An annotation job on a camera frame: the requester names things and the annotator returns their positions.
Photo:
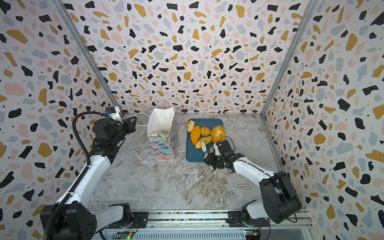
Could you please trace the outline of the orange oval bread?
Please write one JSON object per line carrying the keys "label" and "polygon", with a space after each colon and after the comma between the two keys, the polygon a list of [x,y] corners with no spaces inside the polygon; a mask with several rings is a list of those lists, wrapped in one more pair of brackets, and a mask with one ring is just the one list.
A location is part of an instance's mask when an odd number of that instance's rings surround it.
{"label": "orange oval bread", "polygon": [[196,145],[201,137],[201,129],[200,126],[195,126],[191,132],[191,141],[193,145]]}

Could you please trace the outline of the small ridged bun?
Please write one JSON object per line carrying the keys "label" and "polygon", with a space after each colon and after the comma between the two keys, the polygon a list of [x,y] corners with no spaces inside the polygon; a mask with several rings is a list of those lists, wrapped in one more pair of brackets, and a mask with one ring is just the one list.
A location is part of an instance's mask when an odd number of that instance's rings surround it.
{"label": "small ridged bun", "polygon": [[211,135],[211,130],[207,127],[202,127],[201,128],[201,136],[207,137]]}

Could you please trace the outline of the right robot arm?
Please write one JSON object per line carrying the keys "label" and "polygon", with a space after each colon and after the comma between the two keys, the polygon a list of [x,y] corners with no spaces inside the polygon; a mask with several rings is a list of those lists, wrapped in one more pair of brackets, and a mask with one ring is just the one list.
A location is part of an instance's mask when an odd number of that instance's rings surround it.
{"label": "right robot arm", "polygon": [[227,169],[259,186],[262,199],[242,207],[241,218],[246,226],[254,226],[261,218],[279,224],[302,209],[302,202],[285,172],[274,173],[254,164],[243,154],[235,153],[227,140],[215,143],[210,150],[202,142],[201,149],[204,162],[213,171]]}

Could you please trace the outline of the floral paper bag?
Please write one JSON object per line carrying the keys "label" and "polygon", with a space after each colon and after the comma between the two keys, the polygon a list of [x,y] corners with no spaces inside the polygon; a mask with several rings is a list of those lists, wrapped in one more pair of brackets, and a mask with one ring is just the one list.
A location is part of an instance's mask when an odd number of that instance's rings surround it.
{"label": "floral paper bag", "polygon": [[154,109],[150,115],[145,113],[136,113],[145,115],[149,118],[148,122],[140,127],[147,127],[147,136],[155,151],[159,161],[173,161],[177,156],[177,129],[174,125],[176,108]]}

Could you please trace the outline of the large round bread loaf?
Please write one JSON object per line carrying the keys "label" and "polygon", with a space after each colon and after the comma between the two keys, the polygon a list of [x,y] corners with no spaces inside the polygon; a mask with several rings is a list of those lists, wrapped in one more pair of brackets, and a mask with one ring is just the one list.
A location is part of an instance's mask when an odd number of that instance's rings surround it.
{"label": "large round bread loaf", "polygon": [[226,136],[226,132],[223,126],[216,126],[211,131],[212,141],[213,143],[217,143],[218,141],[224,140]]}

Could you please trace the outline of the long bread roll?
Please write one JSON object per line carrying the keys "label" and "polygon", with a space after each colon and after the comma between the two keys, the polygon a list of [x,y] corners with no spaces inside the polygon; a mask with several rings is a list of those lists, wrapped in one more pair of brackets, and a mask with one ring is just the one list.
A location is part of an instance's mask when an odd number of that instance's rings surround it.
{"label": "long bread roll", "polygon": [[195,144],[195,148],[196,149],[201,149],[202,148],[202,143],[205,143],[205,145],[207,146],[208,144],[210,144],[212,142],[212,140],[213,140],[212,136],[207,136],[207,137],[200,138],[198,140],[198,142]]}

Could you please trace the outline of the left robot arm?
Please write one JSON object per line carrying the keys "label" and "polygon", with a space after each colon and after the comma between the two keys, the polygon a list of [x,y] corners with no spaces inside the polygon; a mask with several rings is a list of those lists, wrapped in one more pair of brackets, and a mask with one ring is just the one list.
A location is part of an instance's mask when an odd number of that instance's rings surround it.
{"label": "left robot arm", "polygon": [[135,222],[129,204],[115,204],[93,213],[88,210],[88,205],[126,136],[135,132],[136,121],[137,117],[118,120],[113,114],[102,114],[102,118],[95,122],[93,132],[96,137],[86,155],[86,165],[65,194],[40,213],[44,240],[90,240],[113,223],[120,222],[127,227]]}

